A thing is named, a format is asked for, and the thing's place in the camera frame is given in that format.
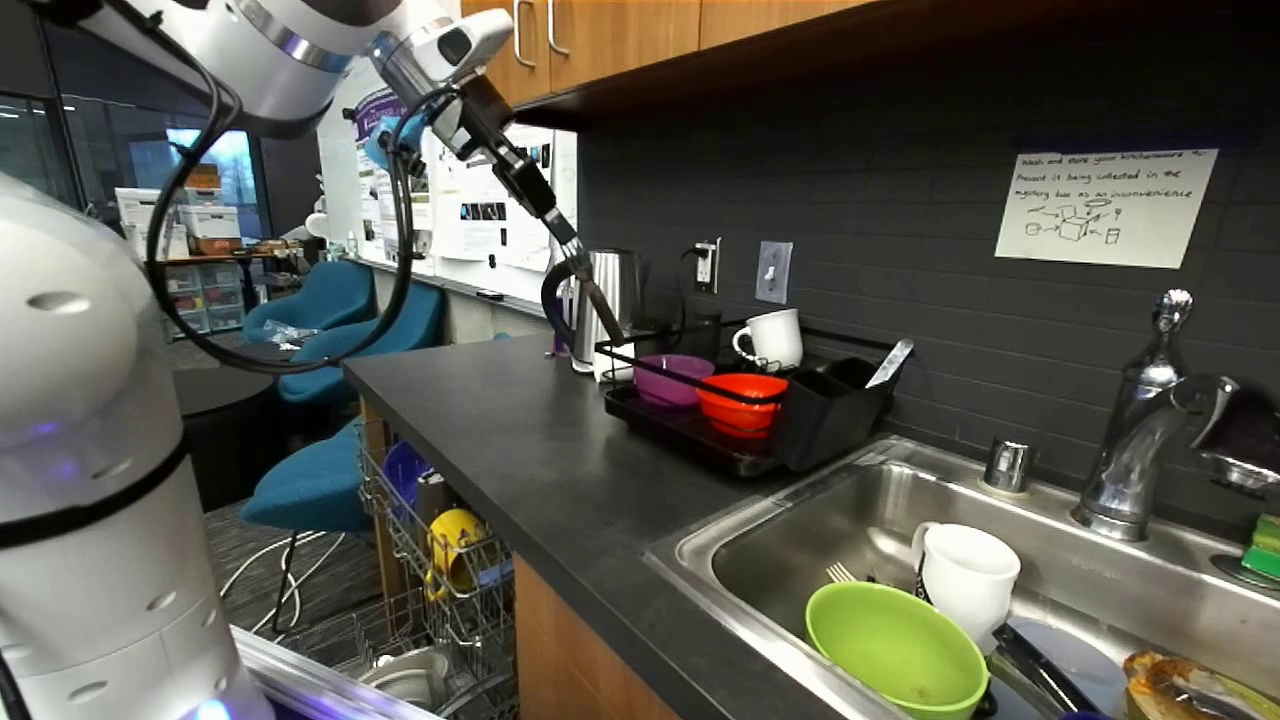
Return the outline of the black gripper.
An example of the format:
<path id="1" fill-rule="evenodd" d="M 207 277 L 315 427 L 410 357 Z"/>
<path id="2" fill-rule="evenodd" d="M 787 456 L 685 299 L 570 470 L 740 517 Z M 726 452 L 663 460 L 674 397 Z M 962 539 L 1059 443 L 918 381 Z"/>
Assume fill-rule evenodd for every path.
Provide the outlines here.
<path id="1" fill-rule="evenodd" d="M 570 220 L 559 213 L 557 193 L 547 176 L 535 166 L 535 161 L 508 139 L 508 102 L 495 92 L 489 77 L 471 77 L 458 89 L 464 117 L 458 125 L 468 127 L 471 143 L 489 156 L 490 176 L 508 188 L 508 194 L 535 215 L 557 243 L 575 243 L 580 233 Z"/>

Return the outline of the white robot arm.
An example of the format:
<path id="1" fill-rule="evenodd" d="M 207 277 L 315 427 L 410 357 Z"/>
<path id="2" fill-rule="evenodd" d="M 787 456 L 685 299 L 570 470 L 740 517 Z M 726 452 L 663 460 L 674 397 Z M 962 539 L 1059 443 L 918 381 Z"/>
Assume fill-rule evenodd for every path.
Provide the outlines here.
<path id="1" fill-rule="evenodd" d="M 420 0 L 26 0 L 254 125 L 324 117 L 351 60 L 547 220 L 484 65 L 512 15 Z M 166 324 L 100 220 L 0 188 L 0 661 L 9 720 L 277 720 L 214 590 Z"/>

